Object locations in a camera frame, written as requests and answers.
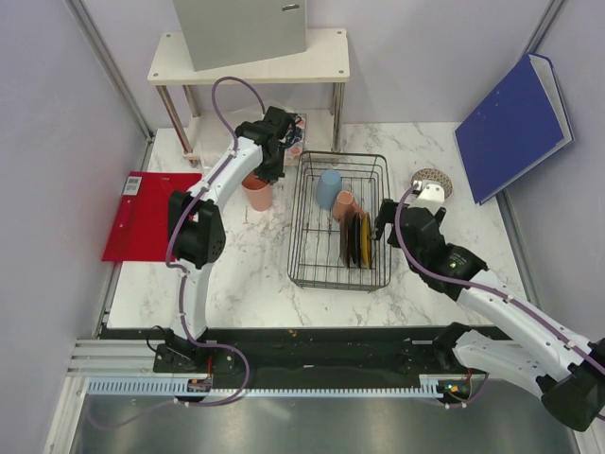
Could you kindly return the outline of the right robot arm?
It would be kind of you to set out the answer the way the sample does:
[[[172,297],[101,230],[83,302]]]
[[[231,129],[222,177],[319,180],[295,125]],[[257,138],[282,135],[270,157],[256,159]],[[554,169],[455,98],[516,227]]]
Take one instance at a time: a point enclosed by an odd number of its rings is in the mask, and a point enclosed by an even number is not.
[[[460,366],[496,375],[538,397],[559,422],[587,430],[604,417],[604,342],[565,327],[513,295],[487,263],[445,241],[440,202],[384,199],[374,235],[392,227],[388,243],[432,290],[482,315],[516,342],[509,347],[470,326],[451,323],[433,360],[451,373]]]

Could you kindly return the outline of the clear plastic sleeve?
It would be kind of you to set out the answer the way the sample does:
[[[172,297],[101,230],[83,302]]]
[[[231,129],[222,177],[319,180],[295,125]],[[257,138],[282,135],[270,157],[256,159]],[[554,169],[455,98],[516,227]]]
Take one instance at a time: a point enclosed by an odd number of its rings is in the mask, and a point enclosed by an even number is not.
[[[243,122],[254,122],[264,117],[258,104],[249,105],[242,109],[229,110],[223,115],[233,129]],[[187,137],[193,148],[193,153],[198,157],[199,168],[203,174],[208,173],[220,160],[232,141],[232,135],[214,110],[202,112],[198,117],[191,117],[187,128]]]

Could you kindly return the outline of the red folder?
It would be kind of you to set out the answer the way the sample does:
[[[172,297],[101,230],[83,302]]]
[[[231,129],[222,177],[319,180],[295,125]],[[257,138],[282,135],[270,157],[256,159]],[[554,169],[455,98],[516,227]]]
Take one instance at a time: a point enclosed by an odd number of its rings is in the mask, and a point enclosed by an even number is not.
[[[125,183],[104,262],[163,262],[168,244],[168,201],[201,180],[199,173],[132,172]]]

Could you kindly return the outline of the pink plastic tumbler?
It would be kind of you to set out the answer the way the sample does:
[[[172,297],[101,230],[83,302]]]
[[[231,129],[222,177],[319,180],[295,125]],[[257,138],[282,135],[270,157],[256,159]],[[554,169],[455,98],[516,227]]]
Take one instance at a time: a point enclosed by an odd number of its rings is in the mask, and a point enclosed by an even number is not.
[[[252,209],[257,212],[264,212],[271,207],[272,187],[268,182],[250,173],[243,180],[242,187]]]

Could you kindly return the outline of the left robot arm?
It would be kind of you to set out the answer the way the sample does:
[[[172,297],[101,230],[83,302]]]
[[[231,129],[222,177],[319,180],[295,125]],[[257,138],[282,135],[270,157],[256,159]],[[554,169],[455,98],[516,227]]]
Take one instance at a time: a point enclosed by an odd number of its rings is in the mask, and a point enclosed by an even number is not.
[[[250,175],[265,184],[284,177],[285,138],[295,126],[292,113],[268,108],[262,119],[234,130],[234,140],[206,176],[169,197],[165,264],[180,277],[171,329],[186,339],[177,346],[174,359],[187,372],[199,371],[208,358],[206,347],[195,340],[208,328],[209,280],[226,246],[225,205]]]

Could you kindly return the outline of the blue plastic tumbler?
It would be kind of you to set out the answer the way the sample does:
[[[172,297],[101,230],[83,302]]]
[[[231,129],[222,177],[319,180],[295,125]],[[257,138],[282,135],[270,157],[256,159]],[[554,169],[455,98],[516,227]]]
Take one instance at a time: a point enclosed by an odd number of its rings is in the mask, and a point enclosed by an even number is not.
[[[324,170],[317,185],[316,203],[324,210],[331,210],[341,190],[342,179],[340,173],[335,169]]]

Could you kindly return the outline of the brown patterned bowl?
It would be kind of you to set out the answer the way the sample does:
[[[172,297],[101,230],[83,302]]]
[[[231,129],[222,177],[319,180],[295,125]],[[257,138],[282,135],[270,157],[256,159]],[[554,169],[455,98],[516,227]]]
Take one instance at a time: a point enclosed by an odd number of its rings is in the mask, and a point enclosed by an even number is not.
[[[453,183],[446,173],[432,167],[422,168],[416,171],[410,180],[412,185],[419,184],[424,187],[427,183],[435,183],[441,186],[444,191],[444,198],[447,200],[453,192]]]

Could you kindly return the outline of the floral cover book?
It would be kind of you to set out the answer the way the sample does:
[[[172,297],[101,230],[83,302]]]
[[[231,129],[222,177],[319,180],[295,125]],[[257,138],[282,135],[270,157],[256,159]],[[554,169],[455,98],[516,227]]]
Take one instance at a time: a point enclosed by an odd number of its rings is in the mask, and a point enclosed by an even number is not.
[[[305,113],[292,113],[292,121],[285,135],[285,165],[294,166],[302,155],[306,140],[307,118]]]

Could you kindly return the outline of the pink ceramic mug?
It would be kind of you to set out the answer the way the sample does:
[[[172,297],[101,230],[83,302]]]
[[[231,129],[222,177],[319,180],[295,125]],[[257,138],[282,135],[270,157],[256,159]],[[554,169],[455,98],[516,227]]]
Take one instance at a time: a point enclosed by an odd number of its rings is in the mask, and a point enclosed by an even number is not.
[[[332,217],[336,222],[341,222],[347,213],[365,215],[365,211],[357,204],[352,192],[341,190],[335,199],[332,208]]]

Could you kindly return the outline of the yellow patterned plate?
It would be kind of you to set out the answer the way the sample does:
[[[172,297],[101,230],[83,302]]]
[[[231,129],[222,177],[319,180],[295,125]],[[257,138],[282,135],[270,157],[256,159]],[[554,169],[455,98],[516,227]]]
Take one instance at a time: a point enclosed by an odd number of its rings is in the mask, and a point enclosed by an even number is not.
[[[372,268],[372,223],[369,214],[363,214],[360,221],[360,257],[363,267]]]

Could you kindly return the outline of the white shelf stand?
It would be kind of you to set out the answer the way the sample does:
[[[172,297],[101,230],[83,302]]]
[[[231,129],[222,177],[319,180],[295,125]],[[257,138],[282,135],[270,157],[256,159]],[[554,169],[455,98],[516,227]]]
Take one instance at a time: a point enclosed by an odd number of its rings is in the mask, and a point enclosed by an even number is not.
[[[342,142],[345,85],[351,75],[348,32],[344,28],[311,28],[307,49],[298,54],[196,72],[179,31],[165,33],[157,46],[147,80],[155,86],[172,128],[159,129],[159,140],[171,140],[183,160],[197,164],[198,157],[187,137],[191,117],[201,115],[193,89],[212,85],[216,79],[235,76],[254,86],[262,84],[331,84],[328,109],[295,108],[306,114],[306,147],[338,153]]]

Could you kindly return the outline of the black plate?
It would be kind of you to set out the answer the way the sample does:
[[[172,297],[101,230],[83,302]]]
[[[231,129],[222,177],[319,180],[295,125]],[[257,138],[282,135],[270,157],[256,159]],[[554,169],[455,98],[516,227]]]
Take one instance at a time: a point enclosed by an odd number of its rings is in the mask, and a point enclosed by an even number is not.
[[[360,257],[360,221],[361,216],[359,214],[354,214],[353,219],[350,224],[350,232],[349,232],[349,251],[352,262],[361,269],[363,264],[361,262]]]

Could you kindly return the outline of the dark brown plate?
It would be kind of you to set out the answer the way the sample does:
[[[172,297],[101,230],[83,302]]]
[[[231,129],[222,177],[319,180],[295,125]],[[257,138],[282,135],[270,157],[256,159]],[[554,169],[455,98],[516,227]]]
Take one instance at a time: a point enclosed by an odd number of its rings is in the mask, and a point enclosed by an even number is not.
[[[340,256],[340,260],[341,260],[342,264],[347,269],[349,269],[350,267],[357,268],[357,266],[351,260],[350,251],[349,251],[350,224],[351,224],[354,214],[356,214],[356,213],[347,213],[339,224],[339,228],[340,228],[339,256]]]

